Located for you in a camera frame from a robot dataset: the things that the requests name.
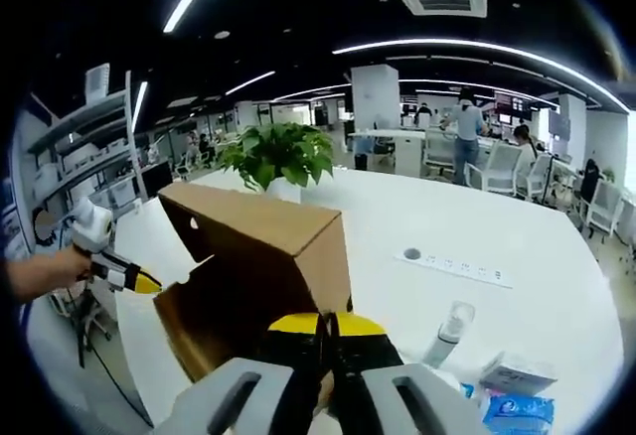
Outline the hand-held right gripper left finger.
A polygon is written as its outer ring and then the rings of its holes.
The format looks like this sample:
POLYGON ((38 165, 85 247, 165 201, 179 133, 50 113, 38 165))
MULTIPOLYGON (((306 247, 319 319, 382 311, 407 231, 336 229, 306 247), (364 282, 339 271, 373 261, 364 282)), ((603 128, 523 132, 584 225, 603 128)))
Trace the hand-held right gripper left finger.
POLYGON ((233 358, 183 391, 168 434, 305 434, 321 382, 327 330, 318 313, 272 323, 252 359, 233 358))

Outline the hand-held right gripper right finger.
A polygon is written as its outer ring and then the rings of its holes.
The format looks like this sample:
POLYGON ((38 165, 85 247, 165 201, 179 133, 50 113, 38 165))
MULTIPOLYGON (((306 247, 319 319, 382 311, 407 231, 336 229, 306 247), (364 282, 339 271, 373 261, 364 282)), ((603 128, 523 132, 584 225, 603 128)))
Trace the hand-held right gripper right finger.
POLYGON ((479 409, 420 363, 406 364, 386 331, 331 313, 333 408, 345 434, 487 434, 479 409))

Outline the person's left hand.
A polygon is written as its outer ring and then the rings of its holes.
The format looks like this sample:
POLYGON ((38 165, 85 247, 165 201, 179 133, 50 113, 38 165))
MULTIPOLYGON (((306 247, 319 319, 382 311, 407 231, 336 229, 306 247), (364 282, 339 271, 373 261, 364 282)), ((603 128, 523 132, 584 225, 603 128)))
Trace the person's left hand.
POLYGON ((60 249, 54 256, 55 274, 61 286, 70 286, 76 281, 92 276, 91 258, 74 245, 60 249))

